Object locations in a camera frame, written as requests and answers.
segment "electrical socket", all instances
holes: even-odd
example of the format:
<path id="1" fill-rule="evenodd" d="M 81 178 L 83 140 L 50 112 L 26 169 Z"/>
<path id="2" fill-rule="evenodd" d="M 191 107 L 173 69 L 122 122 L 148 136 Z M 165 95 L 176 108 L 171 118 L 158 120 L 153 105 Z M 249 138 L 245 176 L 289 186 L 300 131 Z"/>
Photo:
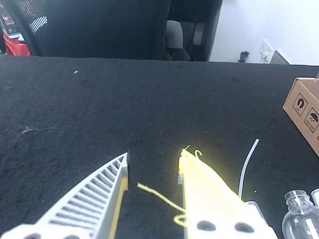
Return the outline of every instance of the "electrical socket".
<path id="1" fill-rule="evenodd" d="M 270 62 L 271 60 L 271 57 L 272 57 L 272 53 L 273 53 L 273 49 L 272 47 L 270 46 L 270 44 L 267 42 L 267 40 L 263 40 L 263 43 L 260 47 L 260 50 L 259 50 L 261 56 L 262 56 L 262 59 L 266 62 Z"/>

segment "chair backrest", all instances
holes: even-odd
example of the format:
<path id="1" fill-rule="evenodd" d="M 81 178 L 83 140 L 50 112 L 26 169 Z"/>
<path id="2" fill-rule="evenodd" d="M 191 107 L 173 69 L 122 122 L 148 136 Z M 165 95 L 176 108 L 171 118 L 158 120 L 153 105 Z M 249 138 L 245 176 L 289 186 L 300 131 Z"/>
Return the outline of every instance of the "chair backrest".
<path id="1" fill-rule="evenodd" d="M 162 59 L 170 0 L 1 0 L 32 55 Z"/>

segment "printed icon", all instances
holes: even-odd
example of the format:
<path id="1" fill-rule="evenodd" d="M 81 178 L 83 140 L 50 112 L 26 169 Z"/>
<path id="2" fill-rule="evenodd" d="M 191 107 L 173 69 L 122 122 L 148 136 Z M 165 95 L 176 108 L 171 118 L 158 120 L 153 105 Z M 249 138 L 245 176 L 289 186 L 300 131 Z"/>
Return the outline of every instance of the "printed icon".
<path id="1" fill-rule="evenodd" d="M 305 119 L 305 123 L 312 132 L 317 129 L 319 125 L 318 113 L 313 108 L 310 109 Z"/>
<path id="2" fill-rule="evenodd" d="M 298 105 L 299 109 L 302 109 L 305 105 L 304 99 L 300 98 L 297 102 L 297 105 Z"/>
<path id="3" fill-rule="evenodd" d="M 318 116 L 315 113 L 310 114 L 312 118 L 309 118 L 311 122 L 316 121 L 318 123 Z"/>
<path id="4" fill-rule="evenodd" d="M 301 94 L 298 94 L 298 97 L 294 102 L 293 108 L 299 114 L 299 116 L 301 116 L 305 111 L 307 105 L 308 102 L 305 100 L 305 98 Z"/>

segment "black felt surface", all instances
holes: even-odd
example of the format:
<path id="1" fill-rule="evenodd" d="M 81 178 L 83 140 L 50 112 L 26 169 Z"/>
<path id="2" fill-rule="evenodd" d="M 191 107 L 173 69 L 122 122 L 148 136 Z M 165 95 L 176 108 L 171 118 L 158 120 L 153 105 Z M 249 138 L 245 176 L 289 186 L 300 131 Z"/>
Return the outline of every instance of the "black felt surface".
<path id="1" fill-rule="evenodd" d="M 117 238 L 183 238 L 183 229 L 172 222 L 178 212 L 138 190 L 136 182 L 181 204 L 177 156 L 191 144 L 237 191 L 258 137 L 243 199 L 257 201 L 282 237 L 284 194 L 319 187 L 319 159 L 282 105 L 295 77 L 318 70 L 0 58 L 0 233 L 35 223 L 89 173 L 130 150 L 131 188 L 123 198 Z"/>

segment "yellow string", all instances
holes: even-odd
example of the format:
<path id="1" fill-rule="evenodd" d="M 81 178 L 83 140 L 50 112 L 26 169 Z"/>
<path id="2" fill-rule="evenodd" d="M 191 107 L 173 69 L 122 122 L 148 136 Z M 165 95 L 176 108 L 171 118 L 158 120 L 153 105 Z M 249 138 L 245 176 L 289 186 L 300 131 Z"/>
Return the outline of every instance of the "yellow string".
<path id="1" fill-rule="evenodd" d="M 166 202 L 167 204 L 171 205 L 173 208 L 185 213 L 186 210 L 182 207 L 180 207 L 179 205 L 177 205 L 176 203 L 173 203 L 170 199 L 168 199 L 167 197 L 165 197 L 164 195 L 162 195 L 161 193 L 159 193 L 158 191 L 156 191 L 153 188 L 149 188 L 148 186 L 145 186 L 141 183 L 138 183 L 138 188 L 143 189 L 144 191 L 147 191 L 149 193 L 153 193 L 155 196 L 159 197 L 160 199 L 162 199 L 164 202 Z"/>
<path id="2" fill-rule="evenodd" d="M 187 150 L 189 147 L 190 147 L 190 144 L 186 148 L 183 148 L 183 149 Z"/>
<path id="3" fill-rule="evenodd" d="M 199 155 L 200 156 L 202 156 L 203 154 L 197 149 L 197 150 L 195 150 L 195 156 L 196 156 L 196 158 L 198 158 L 199 159 L 199 157 L 198 157 L 198 154 L 199 153 Z"/>
<path id="4" fill-rule="evenodd" d="M 173 218 L 173 221 L 174 221 L 177 225 L 180 225 L 180 226 L 186 228 L 186 227 L 187 227 L 186 221 L 183 221 L 182 219 L 185 219 L 185 220 L 186 220 L 186 214 L 176 215 L 176 216 Z"/>

